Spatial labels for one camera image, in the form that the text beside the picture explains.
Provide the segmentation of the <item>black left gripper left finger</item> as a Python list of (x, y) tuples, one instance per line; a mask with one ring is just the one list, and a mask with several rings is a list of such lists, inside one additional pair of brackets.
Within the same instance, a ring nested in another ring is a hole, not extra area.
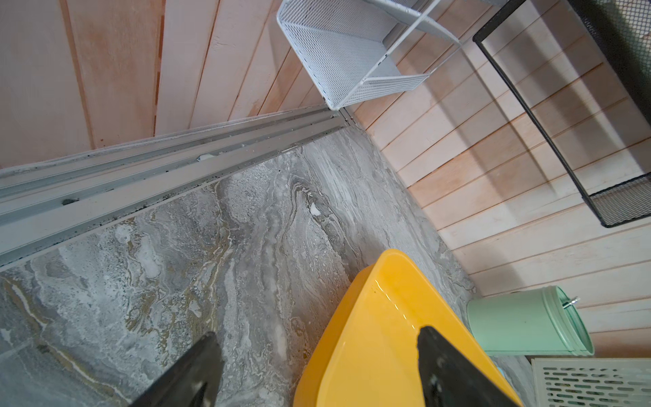
[(131, 406), (214, 406), (224, 359), (215, 332), (206, 332)]

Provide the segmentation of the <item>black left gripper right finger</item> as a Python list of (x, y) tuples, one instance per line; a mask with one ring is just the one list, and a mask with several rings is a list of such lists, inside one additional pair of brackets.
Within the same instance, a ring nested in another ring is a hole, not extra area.
[(434, 327), (420, 329), (417, 349), (425, 405), (515, 405)]

